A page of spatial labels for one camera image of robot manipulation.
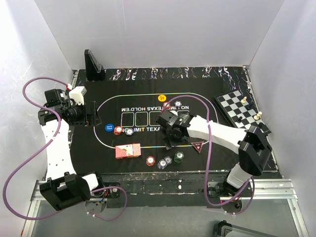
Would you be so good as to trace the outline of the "blue chips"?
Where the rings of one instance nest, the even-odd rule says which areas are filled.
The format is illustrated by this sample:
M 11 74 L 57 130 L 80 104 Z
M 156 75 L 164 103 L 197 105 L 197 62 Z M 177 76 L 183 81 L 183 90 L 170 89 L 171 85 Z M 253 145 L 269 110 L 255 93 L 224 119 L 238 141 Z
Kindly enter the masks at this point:
M 175 101 L 174 105 L 175 105 L 176 107 L 180 107 L 180 106 L 182 105 L 182 103 L 181 103 L 180 101 Z
M 127 128 L 127 129 L 125 130 L 125 134 L 128 135 L 128 136 L 133 135 L 133 133 L 134 133 L 134 131 L 133 131 L 132 128 Z

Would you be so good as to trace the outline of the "red poker chip stack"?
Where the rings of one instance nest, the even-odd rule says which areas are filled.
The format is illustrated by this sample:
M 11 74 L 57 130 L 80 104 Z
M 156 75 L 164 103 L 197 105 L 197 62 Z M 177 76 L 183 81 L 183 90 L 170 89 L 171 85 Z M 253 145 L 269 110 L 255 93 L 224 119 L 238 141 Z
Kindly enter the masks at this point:
M 153 166 L 155 164 L 156 160 L 153 156 L 149 156 L 146 159 L 146 165 L 147 166 Z

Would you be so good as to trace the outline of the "yellow round dealer button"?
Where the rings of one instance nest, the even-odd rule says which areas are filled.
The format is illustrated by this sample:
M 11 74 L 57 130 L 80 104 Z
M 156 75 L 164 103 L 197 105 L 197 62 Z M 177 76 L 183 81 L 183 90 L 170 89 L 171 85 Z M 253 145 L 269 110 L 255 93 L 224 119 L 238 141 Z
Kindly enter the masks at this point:
M 161 95 L 158 96 L 158 100 L 160 102 L 165 102 L 166 101 L 166 96 L 164 94 L 161 94 Z

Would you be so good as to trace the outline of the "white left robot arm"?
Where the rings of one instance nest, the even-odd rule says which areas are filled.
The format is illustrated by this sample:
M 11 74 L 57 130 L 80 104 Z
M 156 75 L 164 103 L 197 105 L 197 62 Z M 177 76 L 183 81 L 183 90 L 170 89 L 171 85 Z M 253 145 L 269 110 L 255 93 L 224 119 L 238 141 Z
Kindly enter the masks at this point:
M 96 126 L 101 119 L 96 111 L 96 103 L 85 103 L 86 88 L 51 89 L 46 91 L 46 103 L 38 112 L 39 123 L 45 141 L 51 144 L 46 148 L 46 182 L 39 187 L 41 195 L 51 206 L 61 211 L 93 197 L 101 197 L 105 185 L 90 172 L 76 174 L 70 154 L 69 128 L 71 126 Z

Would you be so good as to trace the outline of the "red triangular acrylic marker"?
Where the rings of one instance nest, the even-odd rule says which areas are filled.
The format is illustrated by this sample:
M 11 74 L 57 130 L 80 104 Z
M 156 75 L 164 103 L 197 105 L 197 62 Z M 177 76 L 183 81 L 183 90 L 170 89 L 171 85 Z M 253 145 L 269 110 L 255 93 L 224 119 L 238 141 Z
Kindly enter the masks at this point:
M 203 147 L 203 142 L 192 142 L 191 143 L 192 147 L 200 154 L 202 147 Z

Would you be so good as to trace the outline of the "red chips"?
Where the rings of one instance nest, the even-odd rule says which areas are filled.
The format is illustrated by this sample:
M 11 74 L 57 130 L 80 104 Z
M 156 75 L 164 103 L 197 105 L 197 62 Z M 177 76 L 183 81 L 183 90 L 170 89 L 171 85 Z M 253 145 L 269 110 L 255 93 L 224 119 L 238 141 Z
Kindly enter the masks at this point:
M 170 105 L 170 103 L 169 102 L 164 102 L 164 104 L 163 104 L 163 109 L 170 109 L 170 107 L 171 107 L 171 105 Z
M 114 128 L 114 134 L 115 134 L 115 135 L 120 135 L 122 132 L 123 132 L 123 127 L 121 127 L 121 126 L 116 126 L 116 127 Z

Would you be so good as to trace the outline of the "blue small blind button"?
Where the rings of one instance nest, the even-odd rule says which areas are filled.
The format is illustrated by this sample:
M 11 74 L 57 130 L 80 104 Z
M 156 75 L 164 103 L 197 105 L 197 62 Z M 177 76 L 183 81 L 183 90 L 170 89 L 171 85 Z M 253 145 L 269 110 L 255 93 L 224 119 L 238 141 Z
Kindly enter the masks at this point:
M 108 123 L 104 127 L 106 132 L 112 132 L 114 130 L 114 128 L 115 128 L 115 126 L 112 123 Z

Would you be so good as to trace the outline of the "blue chip aside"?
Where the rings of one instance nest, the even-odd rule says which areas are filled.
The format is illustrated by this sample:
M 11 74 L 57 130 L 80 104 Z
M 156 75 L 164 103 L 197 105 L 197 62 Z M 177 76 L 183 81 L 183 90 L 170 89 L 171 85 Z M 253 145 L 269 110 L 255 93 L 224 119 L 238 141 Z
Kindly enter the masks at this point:
M 172 163 L 172 158 L 171 157 L 165 157 L 164 160 L 166 161 L 167 164 Z

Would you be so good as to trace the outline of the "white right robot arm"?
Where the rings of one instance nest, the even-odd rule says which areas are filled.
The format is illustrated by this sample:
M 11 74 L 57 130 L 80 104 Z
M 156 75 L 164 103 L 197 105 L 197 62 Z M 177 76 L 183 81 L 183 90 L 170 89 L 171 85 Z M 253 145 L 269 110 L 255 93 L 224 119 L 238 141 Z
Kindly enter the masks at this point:
M 238 154 L 239 161 L 231 169 L 223 184 L 224 192 L 235 196 L 252 176 L 260 176 L 272 153 L 267 136 L 257 126 L 249 129 L 234 128 L 207 121 L 188 112 L 177 115 L 165 110 L 157 118 L 161 126 L 166 148 L 171 141 L 183 142 L 186 138 L 198 138 L 223 146 Z

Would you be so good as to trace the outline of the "blue poker chip stack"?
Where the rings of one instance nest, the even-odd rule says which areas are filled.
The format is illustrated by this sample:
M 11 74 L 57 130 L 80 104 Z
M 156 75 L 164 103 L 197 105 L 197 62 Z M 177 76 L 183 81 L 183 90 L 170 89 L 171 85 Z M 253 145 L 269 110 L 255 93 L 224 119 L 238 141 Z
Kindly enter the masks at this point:
M 166 167 L 167 167 L 167 162 L 166 162 L 166 160 L 161 159 L 161 160 L 158 162 L 158 168 L 159 168 L 159 169 L 165 169 Z

